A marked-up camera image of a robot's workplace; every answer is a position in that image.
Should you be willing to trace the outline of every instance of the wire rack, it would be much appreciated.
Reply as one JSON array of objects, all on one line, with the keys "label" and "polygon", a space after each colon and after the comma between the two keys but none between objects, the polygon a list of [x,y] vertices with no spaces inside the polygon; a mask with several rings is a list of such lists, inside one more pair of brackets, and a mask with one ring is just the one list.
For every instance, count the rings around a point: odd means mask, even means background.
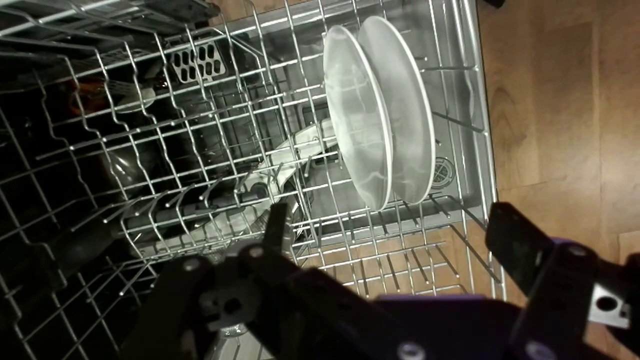
[{"label": "wire rack", "polygon": [[[0,275],[11,348],[118,354],[162,262],[234,253],[262,234],[273,202],[291,209],[287,254],[361,296],[504,299],[482,246],[496,194],[473,6],[246,2],[237,20],[203,28],[143,2],[1,6],[0,246],[47,271],[33,280],[47,285],[37,305],[20,264]],[[322,77],[322,34],[374,14],[409,45],[438,139],[428,201],[377,212],[346,175]]]}]

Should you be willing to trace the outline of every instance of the white plate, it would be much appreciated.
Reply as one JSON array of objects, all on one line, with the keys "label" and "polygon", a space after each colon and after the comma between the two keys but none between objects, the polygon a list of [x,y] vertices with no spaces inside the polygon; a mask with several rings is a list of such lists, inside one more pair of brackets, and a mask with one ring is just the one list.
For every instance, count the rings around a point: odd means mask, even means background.
[{"label": "white plate", "polygon": [[392,123],[393,194],[417,205],[428,197],[436,172],[436,134],[419,71],[402,34],[380,17],[361,25],[357,43],[374,69]]},{"label": "white plate", "polygon": [[346,170],[370,211],[388,205],[392,192],[392,137],[377,80],[343,27],[324,39],[328,110]]}]

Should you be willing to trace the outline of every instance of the wooden floor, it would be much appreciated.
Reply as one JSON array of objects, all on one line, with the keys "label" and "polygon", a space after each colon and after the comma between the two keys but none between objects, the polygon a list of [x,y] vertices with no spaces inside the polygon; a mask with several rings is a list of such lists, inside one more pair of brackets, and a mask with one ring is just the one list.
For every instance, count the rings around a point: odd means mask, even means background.
[{"label": "wooden floor", "polygon": [[499,198],[618,262],[640,250],[637,14],[636,0],[480,6]]}]

